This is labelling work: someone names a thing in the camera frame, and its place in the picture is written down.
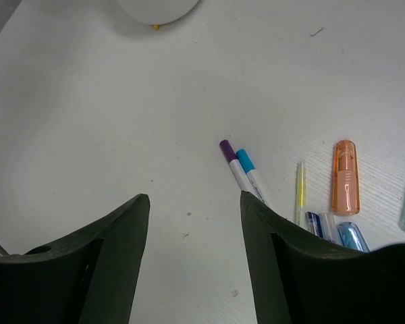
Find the orange highlighter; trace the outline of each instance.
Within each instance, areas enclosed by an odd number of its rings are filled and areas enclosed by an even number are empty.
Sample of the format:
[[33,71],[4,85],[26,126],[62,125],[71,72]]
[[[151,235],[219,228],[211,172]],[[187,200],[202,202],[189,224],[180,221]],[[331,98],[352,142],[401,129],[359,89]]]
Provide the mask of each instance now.
[[356,146],[350,140],[336,144],[333,161],[331,208],[338,215],[355,215],[360,211]]

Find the white tabletop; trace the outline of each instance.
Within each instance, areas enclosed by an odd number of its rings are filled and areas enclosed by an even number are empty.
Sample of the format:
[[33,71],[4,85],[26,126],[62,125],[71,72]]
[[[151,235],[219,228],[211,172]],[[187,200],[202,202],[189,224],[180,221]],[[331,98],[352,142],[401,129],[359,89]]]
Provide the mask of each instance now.
[[353,140],[351,219],[371,249],[405,242],[405,0],[204,0],[158,32],[109,0],[23,1],[0,34],[0,243],[24,253],[144,192],[131,323],[255,324],[224,138],[290,219],[297,162],[328,209]]

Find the black mark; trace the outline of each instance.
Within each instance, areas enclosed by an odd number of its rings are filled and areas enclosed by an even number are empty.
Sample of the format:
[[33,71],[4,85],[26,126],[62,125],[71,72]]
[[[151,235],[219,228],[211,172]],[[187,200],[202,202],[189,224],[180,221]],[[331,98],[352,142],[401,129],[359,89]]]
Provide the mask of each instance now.
[[324,27],[321,27],[321,29],[320,30],[318,30],[316,33],[314,33],[314,34],[309,34],[310,35],[310,37],[314,37],[316,34],[318,34],[320,31],[322,31],[324,29]]

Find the yellow pen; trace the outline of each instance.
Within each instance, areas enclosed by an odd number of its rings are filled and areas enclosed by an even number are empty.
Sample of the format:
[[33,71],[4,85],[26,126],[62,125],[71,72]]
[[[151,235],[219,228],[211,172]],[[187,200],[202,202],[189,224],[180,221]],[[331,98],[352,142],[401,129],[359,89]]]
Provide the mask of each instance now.
[[297,189],[296,189],[296,225],[304,220],[304,200],[306,197],[306,166],[304,162],[297,165]]

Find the white round object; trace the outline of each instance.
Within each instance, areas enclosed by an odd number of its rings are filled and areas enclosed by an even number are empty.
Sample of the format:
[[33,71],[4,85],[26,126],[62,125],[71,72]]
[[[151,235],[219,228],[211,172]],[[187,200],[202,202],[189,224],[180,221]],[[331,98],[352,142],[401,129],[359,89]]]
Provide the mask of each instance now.
[[162,25],[188,13],[198,0],[117,0],[124,11],[143,24]]

